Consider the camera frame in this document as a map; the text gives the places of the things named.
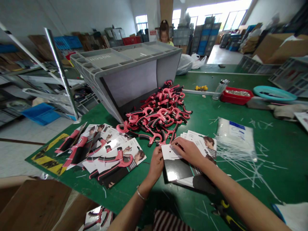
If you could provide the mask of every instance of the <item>bracelet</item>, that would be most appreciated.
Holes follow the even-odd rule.
[[[140,186],[140,185],[137,186],[137,193],[138,193],[138,195],[141,197],[141,199],[143,199],[144,201],[147,201],[148,199],[145,199],[145,198],[140,194],[139,189],[138,189],[139,186]]]

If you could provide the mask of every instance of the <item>yellow and black hazard tape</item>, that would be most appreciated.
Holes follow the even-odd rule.
[[[47,152],[49,149],[51,149],[56,143],[58,143],[60,140],[65,139],[68,137],[68,134],[61,134],[58,138],[53,140],[49,145],[45,146],[38,154],[33,156],[31,160],[33,162],[37,163],[38,165],[41,165],[42,167],[46,168],[48,171],[61,175],[64,173],[66,168],[63,168],[63,164],[60,164],[56,160],[48,157],[45,155],[45,152]]]

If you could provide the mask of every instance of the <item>red sign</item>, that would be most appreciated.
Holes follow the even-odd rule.
[[[150,30],[150,35],[156,35],[156,30]]]

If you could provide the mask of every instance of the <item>striped clothing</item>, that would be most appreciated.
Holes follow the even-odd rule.
[[[175,215],[164,210],[157,210],[155,212],[153,231],[193,231],[193,229]]]

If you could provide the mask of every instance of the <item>window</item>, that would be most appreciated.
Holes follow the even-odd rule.
[[[230,12],[224,30],[238,29],[246,11]]]
[[[143,30],[143,33],[145,34],[144,29],[148,28],[148,16],[147,15],[136,16],[136,23],[138,31]]]
[[[215,23],[221,22],[220,30],[237,29],[252,0],[237,0],[187,8],[191,23],[203,25],[206,17],[215,16]]]
[[[172,23],[174,26],[174,29],[177,29],[181,18],[181,10],[174,10],[172,14]]]

